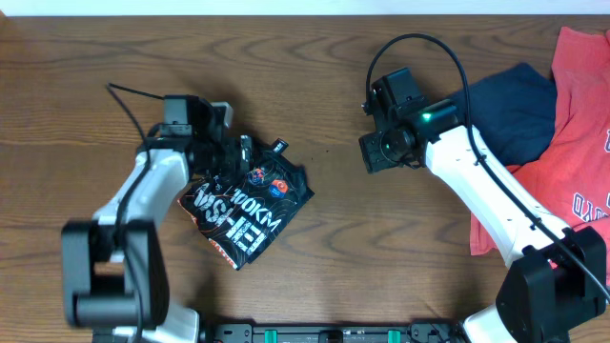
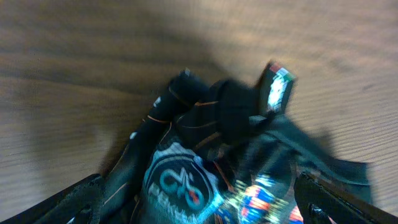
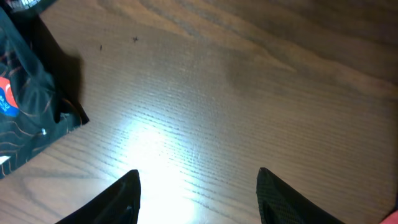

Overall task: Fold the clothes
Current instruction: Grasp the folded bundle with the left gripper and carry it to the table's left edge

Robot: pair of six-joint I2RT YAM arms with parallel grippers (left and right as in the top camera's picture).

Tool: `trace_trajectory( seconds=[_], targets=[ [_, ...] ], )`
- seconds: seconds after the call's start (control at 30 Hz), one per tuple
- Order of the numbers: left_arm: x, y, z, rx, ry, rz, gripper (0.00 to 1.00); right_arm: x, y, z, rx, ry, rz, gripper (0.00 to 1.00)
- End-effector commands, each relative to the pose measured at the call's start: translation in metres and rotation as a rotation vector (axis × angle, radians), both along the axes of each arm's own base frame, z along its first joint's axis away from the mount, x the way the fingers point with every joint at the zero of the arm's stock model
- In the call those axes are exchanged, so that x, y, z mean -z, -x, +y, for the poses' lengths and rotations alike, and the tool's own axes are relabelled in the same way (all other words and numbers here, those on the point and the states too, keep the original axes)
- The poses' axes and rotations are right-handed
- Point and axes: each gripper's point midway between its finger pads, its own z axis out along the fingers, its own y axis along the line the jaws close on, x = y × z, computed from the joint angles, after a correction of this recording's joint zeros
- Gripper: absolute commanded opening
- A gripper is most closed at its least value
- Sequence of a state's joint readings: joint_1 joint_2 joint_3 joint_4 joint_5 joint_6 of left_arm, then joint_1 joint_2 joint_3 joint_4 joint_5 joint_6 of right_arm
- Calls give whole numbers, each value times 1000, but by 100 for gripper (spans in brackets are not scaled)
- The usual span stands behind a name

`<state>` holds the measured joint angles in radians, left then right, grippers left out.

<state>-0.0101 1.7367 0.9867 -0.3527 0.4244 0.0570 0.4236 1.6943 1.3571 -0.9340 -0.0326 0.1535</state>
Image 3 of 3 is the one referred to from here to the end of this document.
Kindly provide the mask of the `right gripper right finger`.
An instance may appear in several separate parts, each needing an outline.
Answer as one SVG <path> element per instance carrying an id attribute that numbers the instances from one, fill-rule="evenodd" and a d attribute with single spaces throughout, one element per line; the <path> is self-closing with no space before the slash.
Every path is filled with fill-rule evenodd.
<path id="1" fill-rule="evenodd" d="M 265 167 L 257 175 L 256 195 L 262 224 L 342 224 Z"/>

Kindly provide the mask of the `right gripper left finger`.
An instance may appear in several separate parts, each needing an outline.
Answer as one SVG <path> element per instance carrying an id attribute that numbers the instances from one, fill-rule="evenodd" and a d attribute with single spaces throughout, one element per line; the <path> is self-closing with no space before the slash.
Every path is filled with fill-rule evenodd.
<path id="1" fill-rule="evenodd" d="M 130 170 L 57 224 L 136 224 L 140 202 L 139 172 Z"/>

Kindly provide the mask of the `black orange-patterned jersey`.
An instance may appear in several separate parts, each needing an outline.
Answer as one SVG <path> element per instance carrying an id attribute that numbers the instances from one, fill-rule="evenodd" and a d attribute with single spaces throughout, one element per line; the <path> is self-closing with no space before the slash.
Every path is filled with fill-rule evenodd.
<path id="1" fill-rule="evenodd" d="M 40 14 L 53 1 L 1 1 L 1 177 L 86 124 L 81 59 L 66 54 Z"/>

